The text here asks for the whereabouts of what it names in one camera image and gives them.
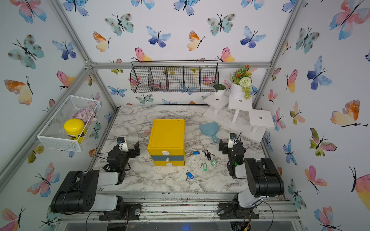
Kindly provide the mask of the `key with black tag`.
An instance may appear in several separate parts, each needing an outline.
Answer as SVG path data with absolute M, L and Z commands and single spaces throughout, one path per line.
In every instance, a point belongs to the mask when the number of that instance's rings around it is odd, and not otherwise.
M 211 154 L 210 154 L 210 152 L 207 149 L 204 150 L 204 154 L 207 157 L 207 159 L 211 161 L 211 159 L 212 159 L 211 158 Z

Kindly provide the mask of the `yellow bottom drawer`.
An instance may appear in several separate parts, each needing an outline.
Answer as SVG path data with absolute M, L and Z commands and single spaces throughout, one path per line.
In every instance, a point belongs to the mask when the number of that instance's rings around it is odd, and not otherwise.
M 167 166 L 167 167 L 177 167 L 177 166 L 184 166 L 185 161 L 153 161 L 156 166 Z

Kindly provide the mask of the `dark teal plastic drawer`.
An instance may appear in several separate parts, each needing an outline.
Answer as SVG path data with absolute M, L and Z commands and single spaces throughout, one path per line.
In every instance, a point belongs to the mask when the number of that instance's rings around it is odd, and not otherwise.
M 151 156 L 153 161 L 184 161 L 185 156 Z

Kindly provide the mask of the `yellow plastic drawer box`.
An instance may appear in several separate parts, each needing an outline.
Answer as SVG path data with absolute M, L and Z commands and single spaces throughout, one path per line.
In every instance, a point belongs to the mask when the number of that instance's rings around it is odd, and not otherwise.
M 185 120 L 155 119 L 147 149 L 152 156 L 184 156 Z

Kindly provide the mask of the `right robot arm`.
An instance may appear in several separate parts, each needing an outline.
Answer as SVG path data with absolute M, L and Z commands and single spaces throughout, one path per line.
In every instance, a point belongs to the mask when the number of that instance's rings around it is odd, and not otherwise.
M 239 140 L 220 140 L 219 151 L 227 155 L 227 170 L 234 179 L 246 179 L 247 188 L 231 203 L 218 205 L 220 219 L 258 219 L 257 206 L 265 199 L 284 194 L 284 183 L 270 158 L 245 158 L 246 148 Z

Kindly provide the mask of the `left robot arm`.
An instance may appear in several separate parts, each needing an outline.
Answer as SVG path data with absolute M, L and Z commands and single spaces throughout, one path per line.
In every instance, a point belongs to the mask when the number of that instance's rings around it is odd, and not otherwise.
M 99 187 L 123 183 L 131 169 L 129 159 L 140 155 L 140 143 L 128 149 L 119 138 L 117 145 L 108 153 L 102 171 L 70 171 L 54 196 L 50 208 L 54 213 L 73 215 L 85 212 L 102 212 L 100 220 L 138 220 L 141 206 L 127 204 L 118 195 L 98 194 Z

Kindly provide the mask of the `blue plastic dustpan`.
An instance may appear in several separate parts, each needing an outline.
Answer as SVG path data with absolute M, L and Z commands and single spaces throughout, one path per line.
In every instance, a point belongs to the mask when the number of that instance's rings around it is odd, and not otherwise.
M 219 131 L 219 126 L 216 122 L 201 124 L 199 129 L 203 135 L 211 137 L 214 143 L 220 142 L 220 140 L 216 137 L 216 134 Z

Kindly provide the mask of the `white stepped plant stand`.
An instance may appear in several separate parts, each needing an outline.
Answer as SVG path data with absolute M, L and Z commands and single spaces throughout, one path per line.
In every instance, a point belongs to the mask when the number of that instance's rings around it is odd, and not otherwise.
M 251 99 L 210 95 L 203 101 L 209 106 L 204 117 L 235 133 L 241 133 L 251 141 L 261 142 L 266 130 L 275 127 L 271 112 L 253 109 Z

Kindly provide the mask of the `yellow lidded jar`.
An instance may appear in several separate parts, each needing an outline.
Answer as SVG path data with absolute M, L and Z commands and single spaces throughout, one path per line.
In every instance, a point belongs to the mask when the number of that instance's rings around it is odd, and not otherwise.
M 78 143 L 83 142 L 83 139 L 87 133 L 85 124 L 76 118 L 66 121 L 64 123 L 64 129 L 70 139 L 77 141 Z

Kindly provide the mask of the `pink flower bunch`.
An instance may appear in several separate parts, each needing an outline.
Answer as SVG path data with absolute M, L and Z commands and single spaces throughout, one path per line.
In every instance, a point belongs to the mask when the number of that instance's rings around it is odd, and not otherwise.
M 81 120 L 85 125 L 97 121 L 96 113 L 90 108 L 80 109 L 73 115 L 73 118 Z

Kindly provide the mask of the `small white pot green plant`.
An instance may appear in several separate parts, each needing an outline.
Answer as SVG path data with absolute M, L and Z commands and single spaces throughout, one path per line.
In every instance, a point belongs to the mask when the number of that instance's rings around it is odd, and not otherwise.
M 225 94 L 225 91 L 226 91 L 226 85 L 224 85 L 224 84 L 215 84 L 214 89 L 215 89 L 214 97 L 215 98 L 222 98 Z

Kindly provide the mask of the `white pot with flowers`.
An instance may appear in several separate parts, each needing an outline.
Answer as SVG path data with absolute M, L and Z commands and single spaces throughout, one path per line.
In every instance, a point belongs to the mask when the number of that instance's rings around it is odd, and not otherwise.
M 237 69 L 229 75 L 231 81 L 231 96 L 235 99 L 251 98 L 252 92 L 252 70 L 249 65 Z

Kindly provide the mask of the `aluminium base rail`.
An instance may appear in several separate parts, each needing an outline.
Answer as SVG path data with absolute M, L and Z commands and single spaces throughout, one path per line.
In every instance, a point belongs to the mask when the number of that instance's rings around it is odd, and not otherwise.
M 121 196 L 126 204 L 141 205 L 136 223 L 219 221 L 219 204 L 230 203 L 235 193 L 123 192 L 99 191 L 101 195 Z M 258 222 L 300 222 L 292 201 L 270 198 L 258 207 Z

